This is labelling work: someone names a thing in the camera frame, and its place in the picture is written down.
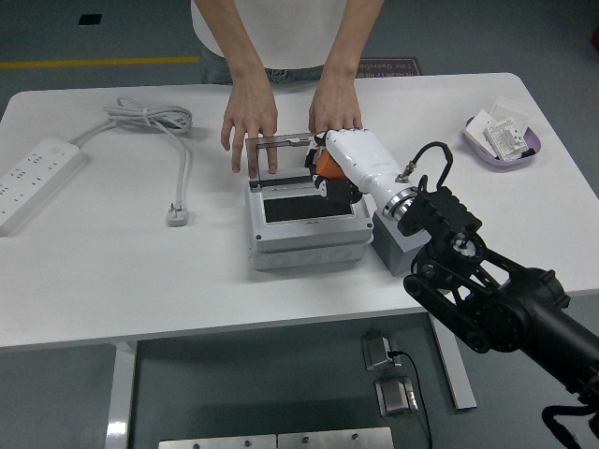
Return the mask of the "person's left hand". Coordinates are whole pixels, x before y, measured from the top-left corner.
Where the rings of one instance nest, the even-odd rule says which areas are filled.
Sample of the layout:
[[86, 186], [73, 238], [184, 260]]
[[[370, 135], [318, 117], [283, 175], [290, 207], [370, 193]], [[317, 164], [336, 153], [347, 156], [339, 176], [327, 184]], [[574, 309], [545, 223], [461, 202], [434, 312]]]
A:
[[309, 131], [318, 133], [362, 127], [355, 80], [323, 76], [309, 109]]

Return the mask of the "person's right hand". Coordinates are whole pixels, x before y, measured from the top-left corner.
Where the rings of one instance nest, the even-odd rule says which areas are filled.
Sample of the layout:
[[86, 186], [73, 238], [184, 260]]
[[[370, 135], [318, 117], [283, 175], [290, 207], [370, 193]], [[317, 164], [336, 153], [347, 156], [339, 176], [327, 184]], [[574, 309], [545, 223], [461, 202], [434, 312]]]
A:
[[277, 130], [278, 111], [272, 88], [266, 78], [234, 80], [224, 113], [221, 145], [230, 152], [234, 173], [241, 171], [244, 140], [272, 137]]

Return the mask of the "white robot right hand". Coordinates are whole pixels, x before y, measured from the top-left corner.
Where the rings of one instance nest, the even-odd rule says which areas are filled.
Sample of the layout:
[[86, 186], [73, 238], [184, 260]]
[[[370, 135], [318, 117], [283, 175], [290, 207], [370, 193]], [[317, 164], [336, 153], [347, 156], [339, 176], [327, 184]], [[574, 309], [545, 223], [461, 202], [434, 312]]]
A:
[[305, 166], [314, 187], [326, 200], [355, 204], [372, 196], [385, 215], [407, 209], [416, 188], [400, 181], [400, 166], [376, 135], [367, 129], [328, 131], [313, 137]]

